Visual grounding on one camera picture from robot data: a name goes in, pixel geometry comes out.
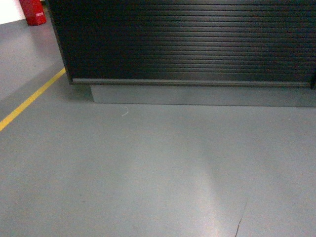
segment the red fire extinguisher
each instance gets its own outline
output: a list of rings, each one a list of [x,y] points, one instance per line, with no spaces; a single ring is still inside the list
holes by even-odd
[[[30,26],[38,26],[46,22],[40,0],[20,0],[26,21]]]

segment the grey floor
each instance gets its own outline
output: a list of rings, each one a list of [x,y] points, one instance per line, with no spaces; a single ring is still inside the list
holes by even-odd
[[[0,50],[3,119],[63,65],[49,22]],[[0,236],[234,237],[242,219],[240,237],[315,237],[315,121],[314,108],[95,104],[63,75],[0,132]]]

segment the yellow painted line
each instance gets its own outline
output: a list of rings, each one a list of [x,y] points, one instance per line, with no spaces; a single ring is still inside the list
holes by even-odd
[[[65,68],[63,68],[59,73],[53,76],[48,82],[46,82],[40,89],[34,92],[26,101],[19,105],[15,110],[13,110],[7,117],[0,122],[0,132],[8,126],[16,117],[19,116],[31,103],[33,103],[40,95],[42,95],[55,81],[57,81],[64,73]]]

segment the black roller shutter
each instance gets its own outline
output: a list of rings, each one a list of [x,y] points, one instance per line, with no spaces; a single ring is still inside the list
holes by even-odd
[[[49,0],[72,82],[307,86],[315,0]]]

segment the white wall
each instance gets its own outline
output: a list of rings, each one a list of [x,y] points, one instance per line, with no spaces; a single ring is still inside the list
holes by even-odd
[[[0,0],[0,24],[24,19],[19,0]]]

